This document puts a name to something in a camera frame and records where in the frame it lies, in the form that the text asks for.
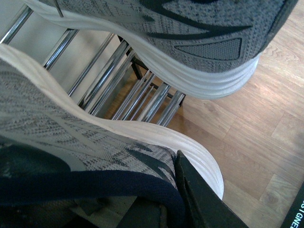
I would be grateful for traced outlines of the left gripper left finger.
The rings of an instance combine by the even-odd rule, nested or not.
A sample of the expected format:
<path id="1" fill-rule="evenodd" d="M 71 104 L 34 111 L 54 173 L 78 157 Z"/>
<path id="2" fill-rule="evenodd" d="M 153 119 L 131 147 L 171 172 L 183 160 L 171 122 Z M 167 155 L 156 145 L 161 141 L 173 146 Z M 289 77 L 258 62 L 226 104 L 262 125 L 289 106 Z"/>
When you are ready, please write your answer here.
<path id="1" fill-rule="evenodd" d="M 119 228 L 167 228 L 167 209 L 160 203 L 136 199 L 124 215 Z"/>

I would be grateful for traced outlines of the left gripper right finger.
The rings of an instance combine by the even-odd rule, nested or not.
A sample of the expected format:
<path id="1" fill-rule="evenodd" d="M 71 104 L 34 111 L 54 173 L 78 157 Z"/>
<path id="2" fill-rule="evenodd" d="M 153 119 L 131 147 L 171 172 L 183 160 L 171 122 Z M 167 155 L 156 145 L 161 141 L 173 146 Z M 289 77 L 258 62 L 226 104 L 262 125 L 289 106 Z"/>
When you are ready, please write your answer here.
<path id="1" fill-rule="evenodd" d="M 217 196 L 190 161 L 177 152 L 175 174 L 183 198 L 187 228 L 246 228 L 247 225 Z"/>

